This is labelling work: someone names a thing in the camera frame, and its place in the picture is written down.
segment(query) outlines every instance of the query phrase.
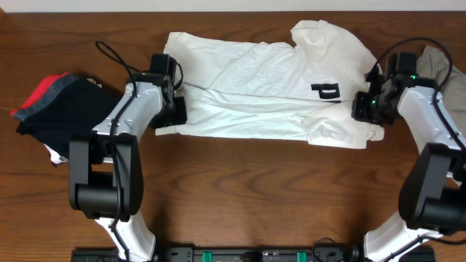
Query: black cloth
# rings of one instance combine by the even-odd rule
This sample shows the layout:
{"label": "black cloth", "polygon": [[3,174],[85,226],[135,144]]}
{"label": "black cloth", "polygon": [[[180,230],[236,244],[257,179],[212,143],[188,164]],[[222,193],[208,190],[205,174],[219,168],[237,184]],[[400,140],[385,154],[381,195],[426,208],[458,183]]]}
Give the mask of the black cloth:
{"label": "black cloth", "polygon": [[16,132],[32,135],[69,157],[70,139],[75,135],[90,135],[115,108],[119,98],[105,93],[87,79],[79,78],[67,87],[44,109],[20,123]]}

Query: folded white shirt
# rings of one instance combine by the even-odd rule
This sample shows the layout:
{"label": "folded white shirt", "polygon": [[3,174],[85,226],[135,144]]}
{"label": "folded white shirt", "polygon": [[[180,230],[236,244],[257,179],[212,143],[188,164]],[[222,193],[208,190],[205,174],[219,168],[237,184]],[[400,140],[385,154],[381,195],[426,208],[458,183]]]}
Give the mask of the folded white shirt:
{"label": "folded white shirt", "polygon": [[[374,56],[350,32],[326,21],[301,21],[291,33],[295,47],[171,33],[165,53],[183,68],[188,122],[156,134],[307,140],[347,148],[382,139],[383,129],[356,122],[347,103],[328,102],[352,101],[357,91],[366,91],[364,73]],[[331,91],[332,98],[325,99],[328,92],[313,90],[314,84],[337,84],[339,95]],[[349,118],[335,117],[342,112]],[[319,140],[316,130],[323,123],[322,135],[332,130],[338,135]]]}

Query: wood grain surface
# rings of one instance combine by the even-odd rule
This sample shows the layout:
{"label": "wood grain surface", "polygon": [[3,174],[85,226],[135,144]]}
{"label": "wood grain surface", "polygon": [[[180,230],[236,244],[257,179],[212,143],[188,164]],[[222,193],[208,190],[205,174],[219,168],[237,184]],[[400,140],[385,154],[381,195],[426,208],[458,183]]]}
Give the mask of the wood grain surface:
{"label": "wood grain surface", "polygon": [[[96,222],[68,203],[68,165],[54,168],[39,142],[15,132],[9,112],[41,79],[64,71],[123,90],[124,69],[94,47],[109,43],[148,68],[169,32],[228,41],[293,44],[300,20],[327,20],[375,56],[411,36],[431,36],[466,71],[461,12],[93,13],[0,15],[0,261],[69,261],[77,247],[111,247]],[[424,44],[407,47],[421,52]],[[284,140],[155,137],[141,144],[142,213],[161,242],[215,246],[303,246],[321,237],[350,242],[397,210],[418,157],[403,120],[366,150]],[[465,237],[458,234],[456,238]],[[438,261],[463,261],[464,247],[433,245]]]}

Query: red cloth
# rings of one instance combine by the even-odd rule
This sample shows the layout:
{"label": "red cloth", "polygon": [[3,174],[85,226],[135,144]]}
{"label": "red cloth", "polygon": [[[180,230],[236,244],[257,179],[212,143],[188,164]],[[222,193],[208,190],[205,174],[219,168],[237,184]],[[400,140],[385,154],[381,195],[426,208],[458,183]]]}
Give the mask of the red cloth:
{"label": "red cloth", "polygon": [[51,75],[47,76],[42,81],[39,83],[39,85],[36,87],[36,89],[32,92],[32,94],[29,96],[29,98],[24,102],[24,104],[20,108],[15,108],[13,109],[9,114],[13,116],[16,111],[24,108],[28,108],[32,106],[35,102],[39,101],[39,99],[42,97],[42,95],[45,94],[45,92],[49,89],[49,87],[57,81],[62,76],[65,76],[68,74],[68,72],[65,72],[61,75]]}

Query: gray fabric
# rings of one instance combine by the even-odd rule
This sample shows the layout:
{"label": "gray fabric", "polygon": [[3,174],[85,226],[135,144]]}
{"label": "gray fabric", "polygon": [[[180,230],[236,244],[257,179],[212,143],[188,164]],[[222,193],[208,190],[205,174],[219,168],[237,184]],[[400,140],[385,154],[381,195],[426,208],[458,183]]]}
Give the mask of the gray fabric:
{"label": "gray fabric", "polygon": [[42,95],[37,102],[35,102],[32,106],[28,108],[16,111],[14,117],[22,122],[25,121],[28,117],[34,115],[35,113],[48,106],[65,87],[69,86],[77,79],[79,79],[78,76],[75,76],[73,74],[66,74],[65,76],[62,76],[59,79],[55,80],[55,82],[53,82],[53,84],[50,85],[50,87],[47,89],[44,95]]}
{"label": "gray fabric", "polygon": [[[449,62],[443,52],[426,46],[417,61],[417,72],[420,76],[443,81],[448,71]],[[441,90],[443,103],[459,131],[466,134],[466,75],[453,67],[450,79]]]}

